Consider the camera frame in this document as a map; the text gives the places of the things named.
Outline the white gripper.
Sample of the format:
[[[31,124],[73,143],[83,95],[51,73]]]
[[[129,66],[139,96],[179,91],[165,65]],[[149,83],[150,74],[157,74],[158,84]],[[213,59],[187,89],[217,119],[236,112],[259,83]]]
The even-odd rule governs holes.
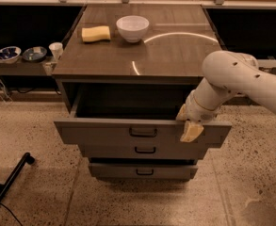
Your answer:
[[[218,107],[211,110],[200,105],[196,100],[195,91],[192,91],[176,115],[176,120],[186,121],[180,140],[187,143],[195,140],[203,132],[201,123],[212,121],[217,116],[218,111]]]

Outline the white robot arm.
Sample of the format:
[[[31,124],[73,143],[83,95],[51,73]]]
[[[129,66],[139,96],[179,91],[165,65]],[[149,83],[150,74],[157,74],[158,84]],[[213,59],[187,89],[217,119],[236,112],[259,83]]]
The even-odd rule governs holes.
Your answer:
[[[176,116],[185,123],[183,142],[195,140],[203,125],[216,118],[221,105],[238,93],[276,115],[276,75],[261,71],[255,57],[216,51],[204,59],[202,71],[201,83],[189,93]]]

